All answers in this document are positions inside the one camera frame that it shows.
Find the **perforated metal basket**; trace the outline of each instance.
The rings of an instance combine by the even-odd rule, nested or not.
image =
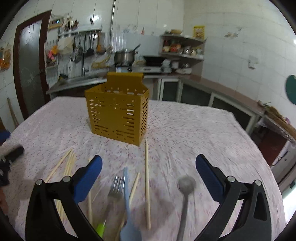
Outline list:
[[[149,89],[142,73],[107,74],[107,82],[85,91],[94,134],[139,146],[145,135]]]

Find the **yellow poster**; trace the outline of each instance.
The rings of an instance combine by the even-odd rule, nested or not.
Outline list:
[[[205,39],[205,26],[194,26],[193,27],[193,37]]]

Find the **wall outlet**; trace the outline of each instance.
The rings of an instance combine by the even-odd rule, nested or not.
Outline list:
[[[249,69],[256,69],[256,64],[258,64],[258,58],[249,55],[249,60],[248,60],[248,68]]]

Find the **metal screw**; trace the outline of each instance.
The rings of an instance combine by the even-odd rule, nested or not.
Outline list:
[[[41,185],[42,184],[42,180],[41,179],[38,179],[37,181],[36,181],[36,185]]]
[[[256,181],[255,181],[255,184],[256,184],[257,186],[261,186],[261,185],[262,185],[262,182],[261,182],[260,180],[256,180]]]
[[[70,176],[65,176],[64,178],[63,178],[63,182],[69,182],[71,180],[71,177]]]
[[[233,176],[227,177],[227,180],[230,181],[231,183],[235,182],[235,178]]]

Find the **wooden door frame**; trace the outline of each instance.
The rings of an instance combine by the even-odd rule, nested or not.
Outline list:
[[[40,36],[39,36],[39,70],[40,70],[40,80],[41,80],[43,97],[44,97],[45,103],[47,103],[50,101],[50,96],[46,94],[46,91],[48,91],[48,85],[47,85],[46,76],[45,76],[44,43],[46,42],[46,38],[47,38],[48,23],[49,23],[50,15],[51,15],[51,10],[41,13],[37,16],[34,16],[24,21],[20,25],[18,25],[15,32],[15,41],[13,44],[13,77],[15,80],[15,91],[17,93],[17,100],[19,102],[20,109],[24,119],[27,119],[29,117],[29,114],[24,101],[24,96],[22,94],[22,87],[20,83],[20,65],[19,65],[20,34],[25,27],[37,21],[42,20],[41,28],[40,28]]]

